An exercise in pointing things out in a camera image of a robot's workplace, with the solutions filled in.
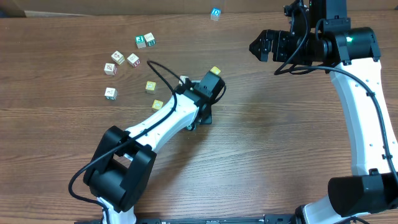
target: yellow cube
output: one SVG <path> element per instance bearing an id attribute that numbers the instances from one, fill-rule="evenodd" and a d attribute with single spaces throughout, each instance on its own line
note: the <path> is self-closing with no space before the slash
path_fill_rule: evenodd
<path id="1" fill-rule="evenodd" d="M 210 71 L 213 72 L 216 75 L 220 74 L 220 72 L 221 72 L 221 70 L 218 69 L 216 66 L 214 66 Z"/>
<path id="2" fill-rule="evenodd" d="M 163 106 L 163 102 L 161 102 L 159 100 L 155 100 L 154 104 L 152 105 L 152 109 L 154 111 L 158 111 L 158 110 L 162 109 L 162 106 Z"/>
<path id="3" fill-rule="evenodd" d="M 150 94 L 155 94 L 156 91 L 156 82 L 147 82 L 147 86 L 145 87 L 145 91 Z"/>

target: blue cube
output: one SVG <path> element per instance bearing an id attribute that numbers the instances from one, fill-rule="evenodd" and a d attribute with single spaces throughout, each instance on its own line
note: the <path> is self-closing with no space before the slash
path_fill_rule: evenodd
<path id="1" fill-rule="evenodd" d="M 218 21 L 221 16 L 221 9 L 213 8 L 210 14 L 210 19 L 214 21 Z"/>

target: cube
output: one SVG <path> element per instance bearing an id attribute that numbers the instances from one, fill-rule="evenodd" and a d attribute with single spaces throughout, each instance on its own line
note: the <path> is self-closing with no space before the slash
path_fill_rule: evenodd
<path id="1" fill-rule="evenodd" d="M 105 68 L 104 68 L 105 74 L 116 75 L 117 70 L 118 69 L 116 68 L 115 64 L 112 64 L 112 63 L 105 64 Z"/>
<path id="2" fill-rule="evenodd" d="M 108 100 L 116 100 L 116 97 L 118 96 L 118 91 L 114 88 L 107 88 L 105 90 L 105 98 Z"/>
<path id="3" fill-rule="evenodd" d="M 114 60 L 118 65 L 120 65 L 120 64 L 122 64 L 124 62 L 125 59 L 124 59 L 123 54 L 121 54 L 118 51 L 115 51 L 112 54 L 112 60 Z"/>
<path id="4" fill-rule="evenodd" d="M 215 75 L 218 75 L 221 72 L 221 70 L 218 69 L 216 66 L 214 66 L 210 71 L 213 72 L 213 74 Z"/>
<path id="5" fill-rule="evenodd" d="M 213 8 L 210 14 L 210 19 L 214 21 L 218 21 L 221 16 L 221 9 Z"/>
<path id="6" fill-rule="evenodd" d="M 136 44 L 138 48 L 146 47 L 144 36 L 140 35 L 136 37 Z"/>
<path id="7" fill-rule="evenodd" d="M 182 82 L 184 82 L 184 84 L 185 84 L 185 79 L 186 79 L 186 78 L 188 78 L 188 77 L 183 76 L 183 75 L 180 76 L 180 79 L 182 80 Z"/>
<path id="8" fill-rule="evenodd" d="M 152 109 L 154 111 L 158 111 L 158 110 L 162 109 L 162 106 L 163 106 L 163 102 L 161 102 L 159 100 L 155 100 L 154 104 L 152 105 Z"/>
<path id="9" fill-rule="evenodd" d="M 145 87 L 145 91 L 150 94 L 155 94 L 156 91 L 156 82 L 147 82 L 147 86 Z"/>
<path id="10" fill-rule="evenodd" d="M 135 54 L 131 54 L 128 58 L 127 61 L 132 65 L 134 68 L 137 67 L 140 62 L 139 62 L 139 57 Z"/>
<path id="11" fill-rule="evenodd" d="M 152 33 L 144 35 L 145 41 L 147 42 L 148 47 L 153 46 L 156 44 L 155 37 Z"/>

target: white cube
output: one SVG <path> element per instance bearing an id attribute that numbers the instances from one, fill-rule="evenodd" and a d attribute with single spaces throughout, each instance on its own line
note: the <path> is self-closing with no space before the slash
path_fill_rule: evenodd
<path id="1" fill-rule="evenodd" d="M 118 91 L 116 91 L 115 88 L 107 88 L 105 90 L 105 98 L 108 100 L 116 100 L 116 97 L 118 96 Z"/>
<path id="2" fill-rule="evenodd" d="M 182 81 L 184 84 L 185 84 L 185 79 L 186 79 L 186 78 L 188 78 L 188 77 L 183 76 L 183 75 L 180 76 L 180 79 L 181 79 L 181 81 Z"/>
<path id="3" fill-rule="evenodd" d="M 147 45 L 145 44 L 144 36 L 139 35 L 136 37 L 136 44 L 138 48 L 143 48 L 146 47 Z"/>
<path id="4" fill-rule="evenodd" d="M 104 68 L 105 74 L 107 74 L 107 75 L 116 75 L 117 70 L 118 69 L 116 68 L 115 64 L 112 64 L 112 63 L 106 63 L 105 64 L 105 68 Z"/>
<path id="5" fill-rule="evenodd" d="M 221 16 L 221 9 L 213 8 L 210 14 L 210 19 L 214 21 L 218 21 Z"/>
<path id="6" fill-rule="evenodd" d="M 144 38 L 145 42 L 147 42 L 148 47 L 156 44 L 155 37 L 152 35 L 152 33 L 144 35 Z"/>
<path id="7" fill-rule="evenodd" d="M 115 51 L 112 54 L 112 60 L 114 60 L 118 65 L 120 65 L 120 64 L 122 64 L 124 62 L 125 59 L 124 59 L 123 54 L 121 54 L 118 51 Z"/>
<path id="8" fill-rule="evenodd" d="M 127 61 L 132 65 L 134 68 L 137 67 L 140 64 L 139 57 L 135 54 L 131 54 L 128 58 Z"/>

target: wooden table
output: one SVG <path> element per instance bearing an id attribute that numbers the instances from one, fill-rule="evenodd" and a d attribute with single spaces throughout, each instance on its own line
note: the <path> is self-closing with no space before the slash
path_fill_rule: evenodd
<path id="1" fill-rule="evenodd" d="M 349 12 L 370 26 L 382 52 L 382 83 L 398 133 L 398 14 Z M 288 29 L 281 12 L 209 15 L 0 19 L 0 223 L 73 223 L 100 218 L 96 205 L 67 191 L 103 133 L 149 117 L 170 92 L 145 64 L 150 58 L 200 79 L 214 65 L 228 85 L 214 123 L 181 131 L 160 151 L 136 212 L 160 218 L 292 213 L 327 194 L 332 177 L 351 175 L 345 119 L 328 75 L 273 76 L 248 48 L 263 29 Z M 137 49 L 136 35 L 157 44 Z M 141 65 L 104 74 L 118 50 Z M 165 74 L 172 85 L 177 80 Z M 145 93 L 146 81 L 158 93 Z M 114 87 L 116 101 L 106 100 Z M 90 197 L 81 179 L 75 190 Z M 366 217 L 396 223 L 398 213 Z"/>

